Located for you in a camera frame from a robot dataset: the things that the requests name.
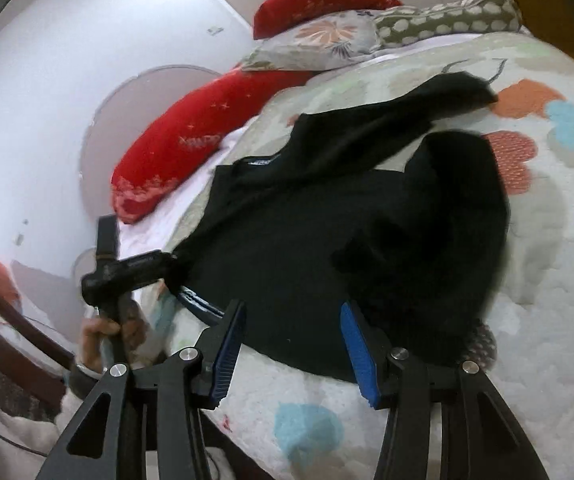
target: blue gripper pad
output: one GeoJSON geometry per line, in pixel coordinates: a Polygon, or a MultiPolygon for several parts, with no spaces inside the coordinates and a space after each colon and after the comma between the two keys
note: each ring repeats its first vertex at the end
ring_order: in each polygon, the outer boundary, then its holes
{"type": "Polygon", "coordinates": [[[240,345],[243,342],[246,321],[246,308],[238,308],[225,334],[221,350],[213,362],[213,386],[211,392],[209,392],[209,398],[216,405],[227,397],[229,384],[234,375],[234,368],[238,359],[238,352],[240,352],[240,345]]]}
{"type": "Polygon", "coordinates": [[[345,346],[352,362],[353,373],[361,394],[373,408],[381,399],[376,377],[376,363],[369,355],[365,338],[353,317],[348,303],[340,308],[340,332],[343,333],[345,346]]]}

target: patterned pillow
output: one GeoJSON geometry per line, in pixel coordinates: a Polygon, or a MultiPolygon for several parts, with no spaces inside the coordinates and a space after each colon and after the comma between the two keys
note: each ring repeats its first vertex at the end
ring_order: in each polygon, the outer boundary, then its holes
{"type": "Polygon", "coordinates": [[[513,0],[463,0],[424,9],[395,7],[379,12],[374,21],[381,45],[394,48],[441,34],[516,32],[522,17],[513,0]]]}
{"type": "Polygon", "coordinates": [[[302,22],[343,10],[385,10],[400,0],[266,0],[254,15],[254,39],[264,40],[302,22]]]}
{"type": "Polygon", "coordinates": [[[218,149],[221,139],[262,110],[276,92],[311,72],[241,72],[196,88],[171,105],[129,147],[112,175],[112,205],[126,224],[153,211],[218,149]]]}
{"type": "Polygon", "coordinates": [[[241,61],[243,70],[331,70],[380,50],[374,13],[336,12],[265,40],[241,61]]]}

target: red cushion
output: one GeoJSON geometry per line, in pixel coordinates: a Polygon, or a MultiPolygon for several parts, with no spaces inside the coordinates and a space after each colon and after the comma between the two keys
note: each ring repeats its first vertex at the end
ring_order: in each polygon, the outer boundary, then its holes
{"type": "Polygon", "coordinates": [[[259,113],[276,92],[312,76],[232,70],[189,92],[147,127],[113,170],[118,218],[129,224],[150,213],[218,148],[222,137],[259,113]]]}
{"type": "Polygon", "coordinates": [[[400,0],[266,0],[254,15],[254,39],[271,38],[330,12],[384,10],[400,5],[400,0]]]}

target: bed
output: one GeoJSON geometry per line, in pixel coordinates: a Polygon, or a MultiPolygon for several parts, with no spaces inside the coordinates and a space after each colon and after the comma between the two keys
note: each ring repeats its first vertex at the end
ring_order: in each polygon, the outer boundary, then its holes
{"type": "MultiPolygon", "coordinates": [[[[430,46],[280,92],[236,133],[230,152],[217,156],[228,164],[270,155],[285,144],[302,112],[392,99],[441,72],[464,70],[490,81],[496,105],[438,121],[435,129],[480,132],[494,149],[511,217],[504,277],[485,316],[497,347],[488,374],[550,478],[574,479],[574,61],[534,38],[504,32],[430,46]]],[[[381,168],[401,170],[418,143],[381,168]]],[[[123,255],[171,250],[191,233],[208,199],[209,171],[192,190],[169,196],[146,224],[122,229],[123,255]]],[[[142,290],[139,300],[150,318],[160,317],[166,304],[158,285],[142,290]]],[[[178,308],[168,350],[192,345],[203,328],[178,308]]],[[[369,408],[355,384],[306,374],[247,347],[228,396],[206,415],[269,474],[285,480],[371,479],[387,418],[369,408]]],[[[439,436],[437,412],[428,478],[438,478],[439,436]]]]}

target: human hand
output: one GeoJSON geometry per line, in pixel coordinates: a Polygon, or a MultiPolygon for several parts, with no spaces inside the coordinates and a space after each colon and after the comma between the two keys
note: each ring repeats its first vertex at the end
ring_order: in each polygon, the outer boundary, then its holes
{"type": "Polygon", "coordinates": [[[102,359],[100,357],[100,338],[122,333],[122,340],[127,352],[135,350],[145,341],[146,325],[137,314],[138,304],[133,301],[135,309],[129,309],[129,319],[120,326],[115,321],[103,317],[84,319],[80,330],[78,351],[80,362],[94,372],[102,373],[102,359]]]}

